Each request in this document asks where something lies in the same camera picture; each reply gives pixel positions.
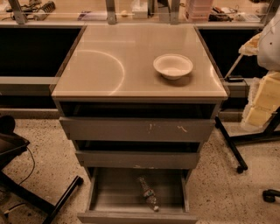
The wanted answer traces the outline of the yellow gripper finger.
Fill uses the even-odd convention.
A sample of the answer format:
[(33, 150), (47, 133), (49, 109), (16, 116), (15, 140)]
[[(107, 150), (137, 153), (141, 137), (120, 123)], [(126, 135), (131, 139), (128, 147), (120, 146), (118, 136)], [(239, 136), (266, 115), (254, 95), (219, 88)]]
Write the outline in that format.
[(244, 129), (260, 129), (279, 107), (280, 73), (268, 71), (261, 79), (254, 78), (250, 85), (241, 126)]

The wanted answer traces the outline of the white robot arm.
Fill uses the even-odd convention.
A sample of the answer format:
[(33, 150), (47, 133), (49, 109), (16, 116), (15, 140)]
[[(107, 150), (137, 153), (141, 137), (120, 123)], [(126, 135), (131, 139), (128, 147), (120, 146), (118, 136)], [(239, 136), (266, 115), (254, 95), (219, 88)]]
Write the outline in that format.
[(245, 130), (258, 130), (280, 107), (280, 9), (261, 33), (240, 47), (239, 53), (256, 55), (257, 64), (268, 71), (261, 79), (253, 79), (242, 113), (241, 126)]

